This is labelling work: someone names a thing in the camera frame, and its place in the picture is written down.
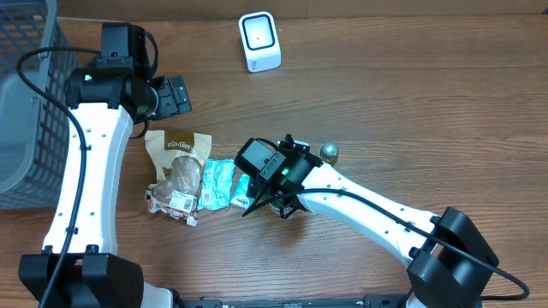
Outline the green white round jar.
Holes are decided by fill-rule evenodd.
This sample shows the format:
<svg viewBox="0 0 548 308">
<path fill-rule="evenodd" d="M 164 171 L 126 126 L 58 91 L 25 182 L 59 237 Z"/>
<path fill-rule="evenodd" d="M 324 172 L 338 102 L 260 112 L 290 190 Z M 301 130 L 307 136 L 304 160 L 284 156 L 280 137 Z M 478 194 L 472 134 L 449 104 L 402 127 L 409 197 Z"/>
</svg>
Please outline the green white round jar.
<svg viewBox="0 0 548 308">
<path fill-rule="evenodd" d="M 290 205 L 283 205 L 278 202 L 272 202 L 269 204 L 269 208 L 282 219 L 286 219 L 288 216 L 295 212 L 295 208 Z"/>
</svg>

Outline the teal white carton pack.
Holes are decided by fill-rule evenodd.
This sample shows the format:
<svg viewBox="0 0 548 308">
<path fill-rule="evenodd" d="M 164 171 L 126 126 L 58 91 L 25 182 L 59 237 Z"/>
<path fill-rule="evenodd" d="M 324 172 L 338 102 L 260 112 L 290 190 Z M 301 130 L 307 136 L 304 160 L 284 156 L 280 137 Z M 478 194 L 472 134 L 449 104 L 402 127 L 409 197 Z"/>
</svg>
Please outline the teal white carton pack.
<svg viewBox="0 0 548 308">
<path fill-rule="evenodd" d="M 246 210 L 253 202 L 253 198 L 247 196 L 250 177 L 242 174 L 237 182 L 236 188 L 230 200 L 230 205 L 242 210 Z"/>
</svg>

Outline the teal white packet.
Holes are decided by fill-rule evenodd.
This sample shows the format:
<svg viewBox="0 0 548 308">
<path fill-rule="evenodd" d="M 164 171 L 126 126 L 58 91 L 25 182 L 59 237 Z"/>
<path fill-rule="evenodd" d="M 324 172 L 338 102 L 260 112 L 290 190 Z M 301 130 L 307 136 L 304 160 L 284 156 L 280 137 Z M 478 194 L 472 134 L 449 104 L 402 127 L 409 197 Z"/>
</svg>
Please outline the teal white packet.
<svg viewBox="0 0 548 308">
<path fill-rule="evenodd" d="M 210 159 L 206 162 L 198 210 L 229 207 L 234 173 L 233 159 Z"/>
</svg>

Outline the brown Pantree snack pouch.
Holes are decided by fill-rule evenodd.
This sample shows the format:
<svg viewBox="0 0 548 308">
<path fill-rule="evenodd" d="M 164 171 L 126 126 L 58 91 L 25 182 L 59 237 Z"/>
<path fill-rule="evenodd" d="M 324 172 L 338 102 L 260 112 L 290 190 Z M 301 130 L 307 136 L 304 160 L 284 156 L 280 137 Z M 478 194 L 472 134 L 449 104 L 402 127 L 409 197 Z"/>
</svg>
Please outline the brown Pantree snack pouch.
<svg viewBox="0 0 548 308">
<path fill-rule="evenodd" d="M 151 130 L 145 134 L 145 145 L 156 170 L 156 181 L 145 192 L 147 209 L 195 227 L 212 136 Z"/>
</svg>

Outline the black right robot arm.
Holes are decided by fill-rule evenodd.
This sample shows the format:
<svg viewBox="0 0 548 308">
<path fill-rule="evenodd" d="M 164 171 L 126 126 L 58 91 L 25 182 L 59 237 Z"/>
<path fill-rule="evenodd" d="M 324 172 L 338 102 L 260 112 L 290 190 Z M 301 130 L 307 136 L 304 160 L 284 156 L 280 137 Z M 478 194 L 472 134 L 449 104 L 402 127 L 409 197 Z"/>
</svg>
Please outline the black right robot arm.
<svg viewBox="0 0 548 308">
<path fill-rule="evenodd" d="M 246 212 L 274 204 L 283 219 L 303 210 L 365 235 L 405 267 L 411 292 L 401 307 L 479 307 L 498 258 L 472 220 L 451 207 L 438 216 L 385 198 L 336 171 L 338 156 L 333 143 L 312 154 L 290 135 L 249 139 L 235 157 L 257 187 Z"/>
</svg>

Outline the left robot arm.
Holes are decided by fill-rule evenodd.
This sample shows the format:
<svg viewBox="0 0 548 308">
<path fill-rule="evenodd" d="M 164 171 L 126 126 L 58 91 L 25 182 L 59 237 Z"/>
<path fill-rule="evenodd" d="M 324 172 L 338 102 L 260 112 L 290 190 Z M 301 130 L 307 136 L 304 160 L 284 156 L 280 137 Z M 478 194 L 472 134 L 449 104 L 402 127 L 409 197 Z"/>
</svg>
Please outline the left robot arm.
<svg viewBox="0 0 548 308">
<path fill-rule="evenodd" d="M 134 125 L 188 113 L 186 87 L 156 76 L 158 47 L 142 27 L 103 24 L 94 55 L 56 101 L 70 120 L 61 194 L 41 253 L 21 258 L 20 280 L 42 307 L 179 307 L 177 291 L 146 283 L 118 256 L 116 200 Z"/>
</svg>

